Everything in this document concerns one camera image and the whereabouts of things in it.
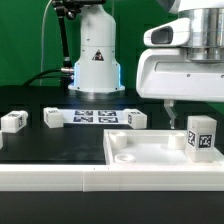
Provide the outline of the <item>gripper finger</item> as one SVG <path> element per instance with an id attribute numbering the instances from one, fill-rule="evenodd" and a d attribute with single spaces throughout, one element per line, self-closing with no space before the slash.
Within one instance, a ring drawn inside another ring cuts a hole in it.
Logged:
<path id="1" fill-rule="evenodd" d="M 175 111 L 175 101 L 170 99 L 164 100 L 164 108 L 170 118 L 170 126 L 172 129 L 175 128 L 175 120 L 177 118 L 177 113 Z"/>

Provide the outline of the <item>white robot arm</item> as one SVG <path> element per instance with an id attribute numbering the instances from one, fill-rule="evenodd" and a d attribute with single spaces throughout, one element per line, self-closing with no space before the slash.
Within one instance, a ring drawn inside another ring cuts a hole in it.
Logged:
<path id="1" fill-rule="evenodd" d="M 140 97 L 224 102 L 224 0 L 157 0 L 177 18 L 144 32 L 136 60 Z M 124 90 L 115 59 L 115 21 L 97 3 L 81 9 L 80 57 L 69 89 L 95 98 Z"/>

